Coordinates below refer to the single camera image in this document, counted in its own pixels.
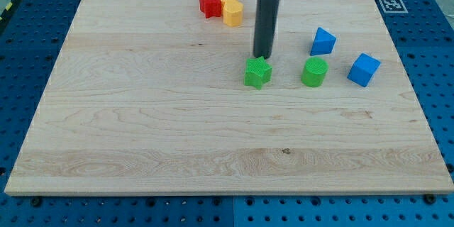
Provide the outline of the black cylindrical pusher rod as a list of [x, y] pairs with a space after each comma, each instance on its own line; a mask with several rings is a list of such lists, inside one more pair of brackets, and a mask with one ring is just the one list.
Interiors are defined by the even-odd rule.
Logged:
[[269, 58], [275, 37], [279, 0], [257, 0], [253, 55]]

